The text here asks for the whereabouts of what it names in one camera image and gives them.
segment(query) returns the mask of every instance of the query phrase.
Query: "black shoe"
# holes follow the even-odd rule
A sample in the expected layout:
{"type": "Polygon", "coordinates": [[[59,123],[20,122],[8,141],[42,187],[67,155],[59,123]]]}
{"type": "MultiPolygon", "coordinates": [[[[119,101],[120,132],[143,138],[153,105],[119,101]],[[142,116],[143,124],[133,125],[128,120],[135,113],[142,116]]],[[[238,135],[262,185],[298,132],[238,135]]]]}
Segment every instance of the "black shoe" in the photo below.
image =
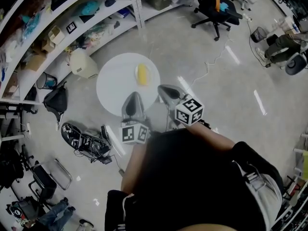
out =
{"type": "Polygon", "coordinates": [[[75,207],[73,207],[73,206],[71,206],[71,207],[69,207],[67,209],[70,210],[70,211],[75,211],[76,210],[75,207]]]}
{"type": "Polygon", "coordinates": [[[62,199],[62,201],[66,202],[68,204],[68,199],[67,198],[62,199]]]}

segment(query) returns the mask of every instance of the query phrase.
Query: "office chair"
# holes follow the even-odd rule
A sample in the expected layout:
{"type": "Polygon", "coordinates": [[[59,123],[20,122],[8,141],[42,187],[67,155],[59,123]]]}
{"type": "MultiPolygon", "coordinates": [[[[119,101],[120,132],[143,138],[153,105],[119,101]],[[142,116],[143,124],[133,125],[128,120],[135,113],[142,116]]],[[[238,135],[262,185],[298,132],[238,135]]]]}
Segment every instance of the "office chair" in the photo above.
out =
{"type": "Polygon", "coordinates": [[[192,24],[192,28],[196,28],[197,25],[206,23],[206,22],[213,22],[214,28],[217,33],[217,37],[214,38],[215,41],[218,41],[220,38],[218,25],[222,24],[227,27],[227,31],[230,31],[231,26],[228,23],[231,23],[233,25],[239,25],[240,21],[239,19],[242,19],[243,16],[236,12],[235,6],[233,2],[229,0],[220,0],[220,3],[224,2],[229,7],[225,11],[217,11],[216,6],[216,0],[198,0],[199,1],[199,8],[195,8],[194,12],[198,13],[201,12],[202,14],[206,15],[208,18],[200,21],[198,23],[192,24]]]}

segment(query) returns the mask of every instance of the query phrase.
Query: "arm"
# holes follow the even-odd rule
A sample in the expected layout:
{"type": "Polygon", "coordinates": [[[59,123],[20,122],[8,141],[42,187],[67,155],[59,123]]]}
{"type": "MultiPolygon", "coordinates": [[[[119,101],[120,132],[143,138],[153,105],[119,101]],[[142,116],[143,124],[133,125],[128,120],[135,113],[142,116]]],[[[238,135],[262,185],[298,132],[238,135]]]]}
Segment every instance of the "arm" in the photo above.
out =
{"type": "Polygon", "coordinates": [[[192,134],[203,138],[209,145],[218,151],[228,151],[233,148],[235,143],[228,138],[213,132],[199,122],[192,126],[186,126],[186,129],[192,134]]]}
{"type": "Polygon", "coordinates": [[[122,178],[121,191],[131,194],[135,188],[137,179],[146,153],[146,144],[134,145],[125,174],[122,178]]]}

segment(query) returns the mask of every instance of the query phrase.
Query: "white cable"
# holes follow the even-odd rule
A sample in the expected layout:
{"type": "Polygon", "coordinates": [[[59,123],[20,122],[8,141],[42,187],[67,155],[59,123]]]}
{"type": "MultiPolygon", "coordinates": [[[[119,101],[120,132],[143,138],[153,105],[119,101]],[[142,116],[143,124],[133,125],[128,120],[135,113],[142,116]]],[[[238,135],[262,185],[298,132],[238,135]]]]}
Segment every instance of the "white cable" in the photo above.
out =
{"type": "Polygon", "coordinates": [[[189,89],[194,85],[194,83],[195,83],[197,80],[202,79],[203,77],[207,76],[207,74],[208,74],[209,71],[210,71],[209,66],[214,66],[214,65],[216,64],[216,61],[217,61],[219,58],[221,58],[222,53],[223,53],[223,52],[225,51],[225,49],[226,49],[226,46],[227,46],[228,41],[230,40],[231,42],[234,42],[233,39],[229,38],[229,34],[230,34],[230,31],[229,31],[229,33],[228,33],[228,39],[227,39],[227,41],[225,42],[224,48],[223,48],[222,52],[220,53],[219,57],[216,57],[216,58],[215,58],[213,64],[209,64],[208,62],[205,62],[205,65],[206,65],[206,68],[207,68],[206,73],[205,73],[203,76],[194,79],[193,82],[192,82],[192,84],[191,84],[186,90],[189,90],[189,89]]]}

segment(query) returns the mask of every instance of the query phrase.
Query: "backpack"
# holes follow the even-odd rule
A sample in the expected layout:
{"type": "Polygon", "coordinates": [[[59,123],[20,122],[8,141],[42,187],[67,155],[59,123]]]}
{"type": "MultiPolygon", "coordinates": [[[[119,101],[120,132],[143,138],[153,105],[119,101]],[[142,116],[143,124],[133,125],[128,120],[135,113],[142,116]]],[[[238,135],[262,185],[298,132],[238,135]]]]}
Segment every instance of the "backpack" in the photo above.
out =
{"type": "Polygon", "coordinates": [[[54,113],[58,123],[60,122],[61,115],[67,109],[66,89],[64,88],[65,83],[47,94],[43,102],[46,109],[54,113]]]}

